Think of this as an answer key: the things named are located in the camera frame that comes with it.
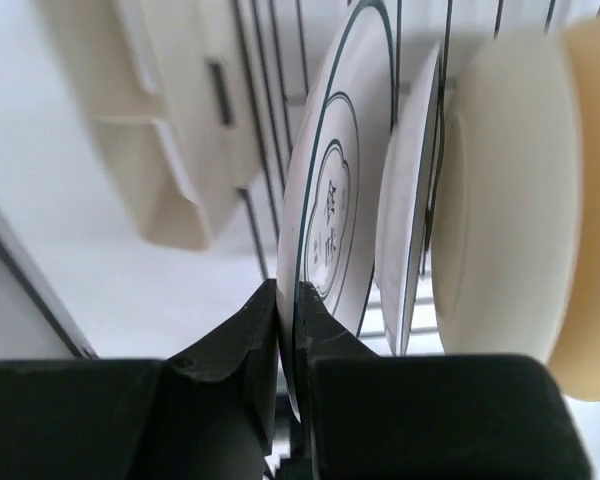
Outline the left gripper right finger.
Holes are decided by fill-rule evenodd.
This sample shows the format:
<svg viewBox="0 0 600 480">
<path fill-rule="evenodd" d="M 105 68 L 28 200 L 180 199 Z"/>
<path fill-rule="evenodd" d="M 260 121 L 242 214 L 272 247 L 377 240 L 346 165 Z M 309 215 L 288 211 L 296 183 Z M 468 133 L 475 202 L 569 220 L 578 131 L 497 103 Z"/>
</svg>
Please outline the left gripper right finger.
<svg viewBox="0 0 600 480">
<path fill-rule="evenodd" d="M 523 355 L 383 357 L 297 296 L 297 401 L 317 479 L 589 479 L 548 370 Z"/>
</svg>

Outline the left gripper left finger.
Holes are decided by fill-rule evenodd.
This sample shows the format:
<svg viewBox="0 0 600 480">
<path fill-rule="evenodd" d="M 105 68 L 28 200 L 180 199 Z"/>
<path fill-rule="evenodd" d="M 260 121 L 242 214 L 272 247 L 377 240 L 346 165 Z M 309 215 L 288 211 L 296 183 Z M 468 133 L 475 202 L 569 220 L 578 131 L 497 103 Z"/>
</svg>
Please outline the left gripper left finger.
<svg viewBox="0 0 600 480">
<path fill-rule="evenodd" d="M 0 361 L 0 479 L 259 479 L 276 285 L 166 360 Z"/>
</svg>

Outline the white plate green outline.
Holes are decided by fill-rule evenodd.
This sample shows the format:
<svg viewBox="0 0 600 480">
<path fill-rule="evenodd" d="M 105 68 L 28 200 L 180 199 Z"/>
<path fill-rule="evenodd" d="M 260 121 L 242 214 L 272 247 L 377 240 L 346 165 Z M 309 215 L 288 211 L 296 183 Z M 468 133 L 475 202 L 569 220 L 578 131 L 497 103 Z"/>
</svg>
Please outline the white plate green outline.
<svg viewBox="0 0 600 480">
<path fill-rule="evenodd" d="M 355 1 L 327 49 L 293 147 L 278 245 L 276 303 L 291 406 L 300 286 L 359 332 L 374 275 L 385 156 L 398 110 L 394 22 L 383 1 Z"/>
</svg>

